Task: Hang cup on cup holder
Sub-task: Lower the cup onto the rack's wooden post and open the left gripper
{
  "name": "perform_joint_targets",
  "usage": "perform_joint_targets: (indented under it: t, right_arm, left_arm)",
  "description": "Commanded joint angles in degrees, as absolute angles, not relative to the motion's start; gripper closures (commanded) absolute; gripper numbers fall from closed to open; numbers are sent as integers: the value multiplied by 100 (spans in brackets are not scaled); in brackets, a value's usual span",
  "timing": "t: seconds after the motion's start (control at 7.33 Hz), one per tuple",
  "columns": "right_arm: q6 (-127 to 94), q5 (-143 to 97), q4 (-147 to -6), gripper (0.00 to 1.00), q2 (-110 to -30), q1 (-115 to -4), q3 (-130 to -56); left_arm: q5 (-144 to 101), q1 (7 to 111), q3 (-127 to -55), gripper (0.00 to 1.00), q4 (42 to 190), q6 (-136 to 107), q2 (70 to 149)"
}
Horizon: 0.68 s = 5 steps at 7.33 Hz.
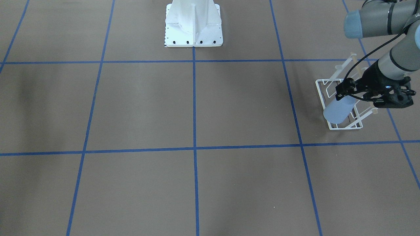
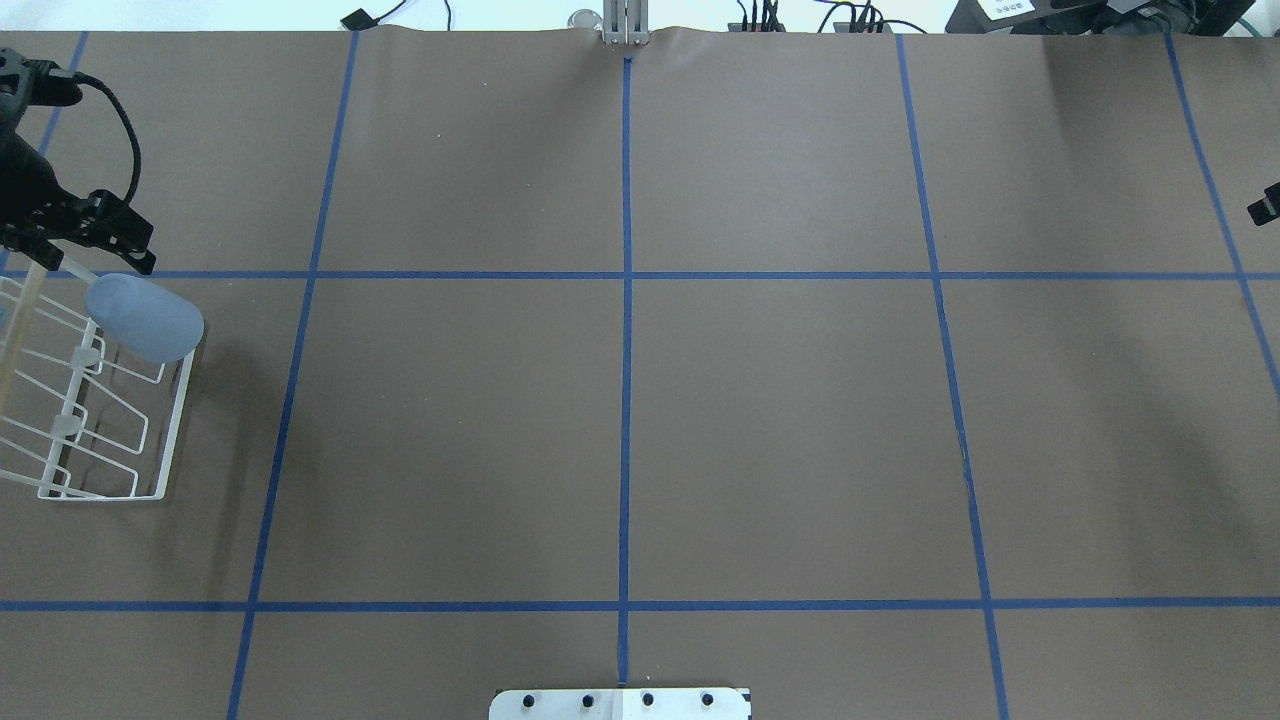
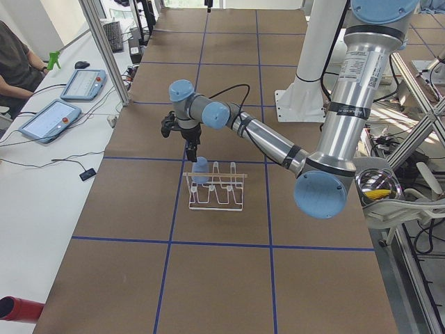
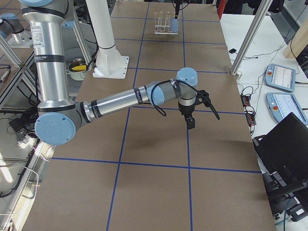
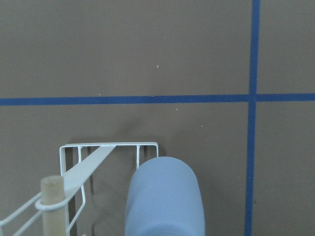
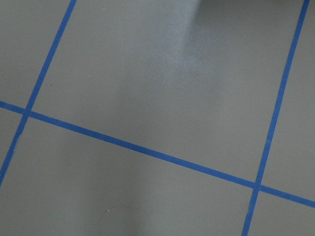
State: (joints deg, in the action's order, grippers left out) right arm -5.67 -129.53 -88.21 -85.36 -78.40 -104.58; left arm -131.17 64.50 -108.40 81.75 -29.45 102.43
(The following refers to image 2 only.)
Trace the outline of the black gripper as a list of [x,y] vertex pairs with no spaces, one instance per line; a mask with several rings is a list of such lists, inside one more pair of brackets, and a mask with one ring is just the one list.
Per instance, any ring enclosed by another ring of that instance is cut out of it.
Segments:
[[3,223],[3,247],[28,258],[46,272],[58,272],[65,251],[55,245],[65,240],[122,259],[141,275],[151,275],[156,255],[150,250],[154,225],[128,202],[108,190],[86,199],[70,196],[47,202],[19,222]]

